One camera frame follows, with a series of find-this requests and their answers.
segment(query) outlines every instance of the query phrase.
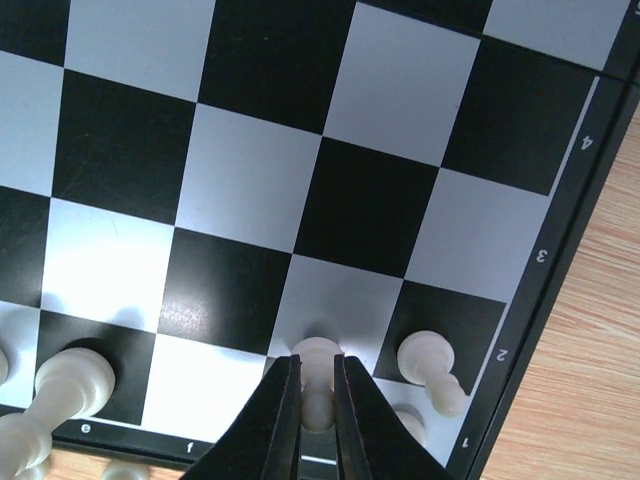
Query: number 3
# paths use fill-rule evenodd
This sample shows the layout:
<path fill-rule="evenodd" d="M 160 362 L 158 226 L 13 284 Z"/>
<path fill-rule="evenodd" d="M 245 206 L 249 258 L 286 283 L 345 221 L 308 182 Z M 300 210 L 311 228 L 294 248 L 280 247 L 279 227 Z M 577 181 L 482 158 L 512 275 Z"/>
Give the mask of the number 3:
<path fill-rule="evenodd" d="M 536 257 L 536 261 L 538 263 L 544 263 L 547 260 L 547 255 L 549 255 L 548 250 L 540 250 L 538 252 L 538 256 Z"/>

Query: white chess piece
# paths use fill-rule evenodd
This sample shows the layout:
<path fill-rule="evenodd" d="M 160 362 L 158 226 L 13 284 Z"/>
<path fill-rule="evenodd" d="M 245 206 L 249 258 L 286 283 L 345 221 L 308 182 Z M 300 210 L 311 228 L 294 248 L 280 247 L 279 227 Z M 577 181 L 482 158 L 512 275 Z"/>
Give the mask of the white chess piece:
<path fill-rule="evenodd" d="M 467 408 L 467 395 L 451 375 L 453 348 L 436 332 L 409 335 L 398 349 L 398 368 L 409 382 L 424 385 L 433 408 L 446 417 L 457 417 Z"/>
<path fill-rule="evenodd" d="M 44 362 L 29 408 L 0 417 L 0 480 L 42 463 L 51 452 L 51 432 L 70 418 L 98 413 L 114 386 L 113 369 L 92 350 L 71 348 Z"/>
<path fill-rule="evenodd" d="M 0 385 L 2 385 L 8 377 L 9 377 L 9 361 L 7 360 L 7 356 L 4 354 L 4 352 L 0 348 Z"/>
<path fill-rule="evenodd" d="M 44 480 L 51 468 L 51 462 L 47 458 L 44 462 L 39 463 L 35 467 L 27 468 L 14 480 Z"/>
<path fill-rule="evenodd" d="M 424 428 L 420 420 L 418 420 L 415 416 L 411 415 L 407 412 L 399 412 L 396 411 L 396 415 L 404 425 L 411 436 L 420 444 L 422 447 L 426 447 L 427 445 L 427 430 Z"/>
<path fill-rule="evenodd" d="M 301 423 L 312 432 L 323 432 L 333 425 L 333 358 L 340 347 L 322 337 L 312 337 L 291 352 L 300 355 L 302 382 Z"/>
<path fill-rule="evenodd" d="M 102 472 L 101 480 L 149 480 L 149 469 L 139 463 L 112 460 Z"/>

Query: chess piece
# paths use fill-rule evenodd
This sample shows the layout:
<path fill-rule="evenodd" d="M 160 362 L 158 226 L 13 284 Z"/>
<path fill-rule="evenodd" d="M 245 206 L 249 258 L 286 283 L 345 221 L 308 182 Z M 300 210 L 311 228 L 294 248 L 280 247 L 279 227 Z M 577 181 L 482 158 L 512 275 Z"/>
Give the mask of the chess piece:
<path fill-rule="evenodd" d="M 44 362 L 29 408 L 0 417 L 0 480 L 43 462 L 51 452 L 51 432 L 70 418 L 98 413 L 114 386 L 113 369 L 92 350 L 71 348 Z"/>
<path fill-rule="evenodd" d="M 407 412 L 396 411 L 396 415 L 416 442 L 425 447 L 427 445 L 427 431 L 420 420 Z"/>
<path fill-rule="evenodd" d="M 453 348 L 436 332 L 409 335 L 398 349 L 398 368 L 409 382 L 424 385 L 436 412 L 457 417 L 467 407 L 467 396 L 458 379 L 451 375 L 455 361 Z"/>
<path fill-rule="evenodd" d="M 301 423 L 312 432 L 324 432 L 333 425 L 333 358 L 341 353 L 337 344 L 321 337 L 307 338 L 292 351 L 301 362 Z"/>
<path fill-rule="evenodd" d="M 51 461 L 47 458 L 44 462 L 38 465 L 27 468 L 20 475 L 15 477 L 14 480 L 44 480 L 51 468 Z"/>
<path fill-rule="evenodd" d="M 9 361 L 7 360 L 7 356 L 0 348 L 0 385 L 2 385 L 5 380 L 9 377 Z"/>
<path fill-rule="evenodd" d="M 102 472 L 101 480 L 149 480 L 149 469 L 139 463 L 112 460 Z"/>

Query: wood grain surface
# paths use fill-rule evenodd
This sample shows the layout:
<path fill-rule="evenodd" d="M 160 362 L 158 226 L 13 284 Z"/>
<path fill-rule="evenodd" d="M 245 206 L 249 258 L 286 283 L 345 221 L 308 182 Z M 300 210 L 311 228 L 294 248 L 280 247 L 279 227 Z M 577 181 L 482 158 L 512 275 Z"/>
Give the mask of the wood grain surface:
<path fill-rule="evenodd" d="M 640 110 L 483 479 L 640 479 L 639 296 Z M 51 460 L 56 480 L 98 479 L 107 463 L 60 451 Z"/>

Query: white square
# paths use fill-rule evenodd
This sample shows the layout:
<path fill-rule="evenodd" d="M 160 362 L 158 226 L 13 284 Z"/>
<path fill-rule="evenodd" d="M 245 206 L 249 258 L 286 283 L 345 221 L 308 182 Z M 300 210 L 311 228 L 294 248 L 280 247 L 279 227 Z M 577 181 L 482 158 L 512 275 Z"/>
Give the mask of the white square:
<path fill-rule="evenodd" d="M 493 0 L 484 33 L 603 70 L 629 0 Z"/>
<path fill-rule="evenodd" d="M 0 301 L 0 349 L 9 376 L 0 385 L 0 404 L 27 408 L 33 398 L 40 311 Z"/>
<path fill-rule="evenodd" d="M 320 140 L 198 105 L 176 225 L 292 252 Z"/>
<path fill-rule="evenodd" d="M 394 410 L 411 413 L 425 427 L 426 450 L 443 467 L 447 465 L 466 415 L 447 418 L 436 412 L 424 387 L 374 379 Z"/>
<path fill-rule="evenodd" d="M 372 373 L 402 279 L 294 255 L 269 345 L 291 355 L 308 337 L 326 337 Z"/>
<path fill-rule="evenodd" d="M 543 195 L 441 169 L 406 278 L 510 301 L 547 206 Z"/>
<path fill-rule="evenodd" d="M 173 227 L 52 199 L 42 308 L 155 332 Z"/>
<path fill-rule="evenodd" d="M 0 52 L 0 185 L 51 195 L 63 73 Z"/>
<path fill-rule="evenodd" d="M 196 101 L 215 0 L 73 0 L 65 67 Z"/>
<path fill-rule="evenodd" d="M 142 428 L 217 442 L 262 379 L 266 357 L 158 335 Z"/>
<path fill-rule="evenodd" d="M 479 43 L 358 3 L 324 135 L 439 166 Z"/>

